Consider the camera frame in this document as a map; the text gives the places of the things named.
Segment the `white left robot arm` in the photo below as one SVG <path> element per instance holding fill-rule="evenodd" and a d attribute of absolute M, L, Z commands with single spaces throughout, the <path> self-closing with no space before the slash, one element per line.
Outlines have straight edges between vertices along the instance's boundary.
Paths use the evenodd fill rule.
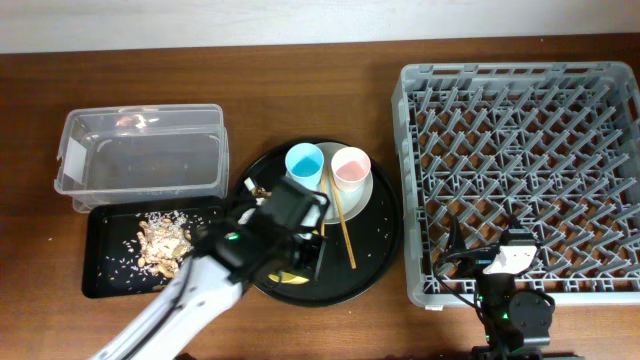
<path fill-rule="evenodd" d="M 321 263 L 323 218 L 277 222 L 258 212 L 204 231 L 176 278 L 94 359 L 173 359 L 246 288 L 278 272 Z"/>

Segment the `gold foil wrapper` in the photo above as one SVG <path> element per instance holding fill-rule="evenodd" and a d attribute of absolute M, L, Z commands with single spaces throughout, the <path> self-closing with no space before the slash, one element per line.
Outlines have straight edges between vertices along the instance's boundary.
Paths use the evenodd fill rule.
<path fill-rule="evenodd" d="M 265 188 L 256 185 L 251 178 L 246 178 L 244 180 L 244 185 L 247 188 L 247 190 L 251 193 L 251 195 L 256 198 L 266 198 L 271 196 L 270 191 L 267 191 Z"/>

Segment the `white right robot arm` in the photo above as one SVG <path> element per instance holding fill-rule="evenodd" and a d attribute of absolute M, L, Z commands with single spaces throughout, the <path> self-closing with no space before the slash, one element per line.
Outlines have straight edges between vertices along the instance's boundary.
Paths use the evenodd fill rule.
<path fill-rule="evenodd" d="M 472 307 L 484 326 L 485 346 L 475 346 L 475 360 L 543 360 L 549 345 L 549 329 L 555 300 L 538 290 L 516 287 L 515 279 L 526 273 L 540 249 L 533 232 L 511 215 L 495 243 L 470 249 L 465 245 L 460 222 L 452 221 L 448 246 L 438 259 L 452 263 L 476 281 Z"/>

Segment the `food scraps and rice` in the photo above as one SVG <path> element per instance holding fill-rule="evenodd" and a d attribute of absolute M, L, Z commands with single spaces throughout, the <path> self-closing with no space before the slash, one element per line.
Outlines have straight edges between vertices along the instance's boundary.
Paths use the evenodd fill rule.
<path fill-rule="evenodd" d="M 168 218 L 150 223 L 142 221 L 140 226 L 143 232 L 138 235 L 141 245 L 139 265 L 148 265 L 152 274 L 160 273 L 170 282 L 191 251 L 196 233 L 174 225 Z"/>

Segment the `yellow bowl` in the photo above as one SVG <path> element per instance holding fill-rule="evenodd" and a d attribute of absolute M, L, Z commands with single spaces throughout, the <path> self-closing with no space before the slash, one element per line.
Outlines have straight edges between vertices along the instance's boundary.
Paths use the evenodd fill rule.
<path fill-rule="evenodd" d="M 309 282 L 309 279 L 303 276 L 295 275 L 288 272 L 278 272 L 269 274 L 268 279 L 276 284 L 302 285 Z"/>

